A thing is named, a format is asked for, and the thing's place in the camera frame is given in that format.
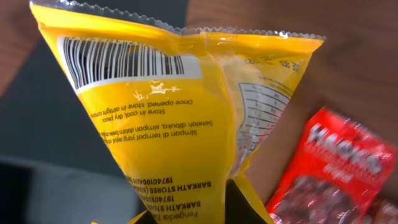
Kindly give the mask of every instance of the red candy package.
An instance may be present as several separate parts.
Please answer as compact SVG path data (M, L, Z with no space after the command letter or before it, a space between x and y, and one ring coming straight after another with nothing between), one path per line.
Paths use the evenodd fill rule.
M394 149L326 108L305 126L267 204L275 224L359 223L394 166Z

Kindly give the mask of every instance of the yellow plastic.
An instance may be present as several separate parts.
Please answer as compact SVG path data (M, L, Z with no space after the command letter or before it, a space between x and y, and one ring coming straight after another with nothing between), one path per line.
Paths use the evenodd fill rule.
M271 123L263 126L269 130L264 134L265 129L256 128L262 123L248 116L261 118L272 106L289 101L322 40L233 32L177 35L106 17L37 5L31 9L72 86L60 49L64 37L138 42L199 63L196 78L132 77L77 90L74 86L114 159L158 223L224 223L226 181L235 177L250 205L272 223L242 172L277 117L271 116ZM280 116L283 108L270 111Z

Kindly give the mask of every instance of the white barcode label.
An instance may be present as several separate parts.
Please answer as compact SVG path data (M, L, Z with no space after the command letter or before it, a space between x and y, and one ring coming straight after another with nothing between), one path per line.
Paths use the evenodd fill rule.
M116 82L202 78L196 56L169 56L128 40L59 37L58 50L77 92Z

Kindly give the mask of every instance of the wooden table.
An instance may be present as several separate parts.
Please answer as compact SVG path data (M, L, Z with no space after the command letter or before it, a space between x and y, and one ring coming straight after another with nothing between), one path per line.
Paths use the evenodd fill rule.
M247 171L263 201L275 189L306 119L321 105L332 105L398 145L397 12L396 0L190 1L190 27L289 30L328 37ZM36 27L26 0L0 7L0 95L39 39ZM384 193L398 198L397 185L395 169Z

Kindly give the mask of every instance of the crimped seal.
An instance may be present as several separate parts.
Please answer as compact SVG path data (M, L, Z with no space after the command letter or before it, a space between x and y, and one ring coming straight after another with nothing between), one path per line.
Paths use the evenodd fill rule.
M301 37L307 39L326 40L325 36L315 34L304 34L297 32L285 32L274 30L237 30L234 27L199 27L199 28L179 28L173 27L166 22L162 22L153 17L148 18L145 15L138 15L137 13L130 13L128 11L120 11L119 9L110 9L108 7L99 7L99 5L91 6L88 3L78 3L76 1L68 0L30 0L31 4L52 7L55 9L63 9L72 12L80 12L91 14L94 16L103 16L112 19L120 19L129 22L136 22L140 24L158 27L178 35L199 34L201 32L224 32L233 34L258 34L258 35L278 35L285 38Z

